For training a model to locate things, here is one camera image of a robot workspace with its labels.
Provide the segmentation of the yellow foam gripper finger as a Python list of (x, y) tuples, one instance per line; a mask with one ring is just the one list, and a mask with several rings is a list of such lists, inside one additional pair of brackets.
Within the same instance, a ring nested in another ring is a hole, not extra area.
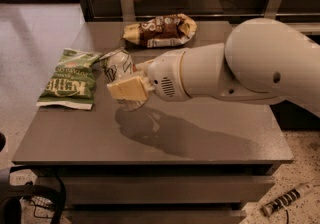
[(148, 71), (148, 67), (153, 63), (153, 59), (141, 62), (141, 63), (137, 63), (135, 65), (135, 68), (137, 71), (144, 71), (147, 72)]
[(113, 99), (129, 101), (146, 101), (154, 91), (149, 78), (141, 72), (116, 79), (107, 88)]

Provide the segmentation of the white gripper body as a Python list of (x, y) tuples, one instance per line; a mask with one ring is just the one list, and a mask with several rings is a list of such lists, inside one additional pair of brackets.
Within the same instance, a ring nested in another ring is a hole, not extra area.
[(181, 63), (187, 48), (167, 51), (156, 57), (148, 67), (148, 78), (155, 94), (167, 102), (189, 99), (182, 84)]

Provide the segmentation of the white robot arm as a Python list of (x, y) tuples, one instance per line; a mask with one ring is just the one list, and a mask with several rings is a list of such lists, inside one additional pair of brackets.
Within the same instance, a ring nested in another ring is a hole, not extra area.
[(154, 93), (172, 102), (287, 100), (320, 116), (320, 45), (276, 20), (245, 21), (224, 43), (167, 51), (136, 68), (107, 85), (112, 98), (145, 102)]

